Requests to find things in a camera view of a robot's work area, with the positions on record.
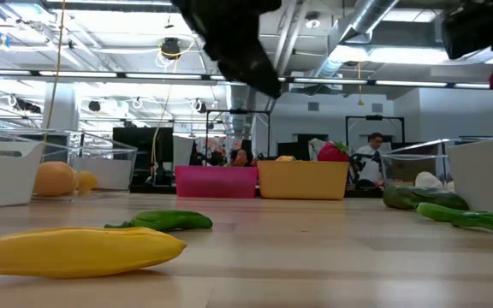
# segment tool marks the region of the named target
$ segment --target ceiling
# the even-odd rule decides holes
[[[104,1],[68,0],[69,9],[65,11],[64,31],[62,36],[62,70],[76,71],[116,71],[116,72],[158,72],[178,74],[219,74],[217,65],[202,51],[203,39],[199,38],[187,26],[180,14],[171,6],[137,6],[105,5]],[[458,1],[404,0],[393,9],[384,22],[388,29],[398,28],[407,31],[416,24],[418,27],[430,28],[435,25],[437,15],[450,4]],[[321,65],[328,51],[327,38],[333,24],[354,10],[354,0],[307,1],[302,13],[296,0],[283,0],[283,6],[265,14],[260,21],[260,41],[271,60],[276,56],[282,29],[291,21],[294,29],[296,22],[299,32],[296,40],[287,39],[293,54],[284,63],[284,75],[303,74],[308,76],[312,70]],[[0,1],[0,45],[1,35],[8,40],[8,46],[0,50],[0,69],[54,70],[56,68],[56,46],[58,46],[58,23],[62,10],[57,0],[42,3],[36,0]],[[306,12],[318,12],[320,27],[305,26]],[[383,30],[374,31],[375,39],[385,37]],[[178,38],[182,50],[187,50],[177,62],[162,60],[159,46],[165,38]],[[406,44],[401,37],[389,42],[390,45]],[[387,41],[379,39],[379,44]],[[376,48],[364,49],[370,55]],[[420,59],[420,53],[413,54],[413,61]],[[363,78],[379,80],[426,80],[452,82],[486,82],[491,72],[491,65],[484,64],[493,58],[493,53],[484,50],[464,62],[447,63],[447,65],[399,64],[389,62],[361,62],[359,66],[343,65],[338,74],[344,78]],[[84,101],[83,117],[123,117],[157,119],[163,114],[163,106],[168,98],[165,116],[181,119],[204,119],[191,107],[196,99],[203,101],[213,109],[229,107],[226,86],[192,86],[192,85],[151,85],[131,83],[78,83]],[[25,98],[43,107],[45,103],[46,84],[43,81],[0,80],[0,116],[22,114],[9,105],[9,96]],[[344,95],[356,92],[356,86],[344,86]],[[389,94],[393,87],[367,86],[366,93]],[[92,100],[107,101],[106,109],[93,113],[88,109]],[[127,105],[127,108],[114,108]],[[5,121],[9,125],[39,125],[40,121]],[[104,125],[99,121],[96,126],[83,122],[82,127],[90,130],[107,130],[122,125],[119,121],[108,121]],[[222,131],[227,126],[218,127]],[[194,129],[204,129],[197,125]]]

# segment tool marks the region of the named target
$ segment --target table surface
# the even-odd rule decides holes
[[[96,279],[0,276],[0,308],[493,308],[493,234],[386,209],[377,199],[36,202],[0,208],[0,235],[100,227],[174,208],[215,223],[211,231],[173,233],[188,243],[177,259]]]

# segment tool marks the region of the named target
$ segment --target wooden table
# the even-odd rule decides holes
[[[33,203],[0,208],[0,235],[99,227],[171,208],[200,211],[215,227],[174,233],[188,243],[180,257],[126,275],[0,276],[0,308],[493,308],[493,234],[388,210],[381,200],[131,195]]]

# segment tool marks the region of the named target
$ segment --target wooden tabletop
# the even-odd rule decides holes
[[[381,200],[89,198],[0,208],[0,235],[101,227],[143,210],[196,210],[177,259],[126,275],[0,276],[0,308],[493,308],[493,234],[386,209]]]

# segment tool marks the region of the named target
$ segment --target yellow plastic basket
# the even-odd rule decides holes
[[[341,200],[349,163],[258,162],[263,198]]]

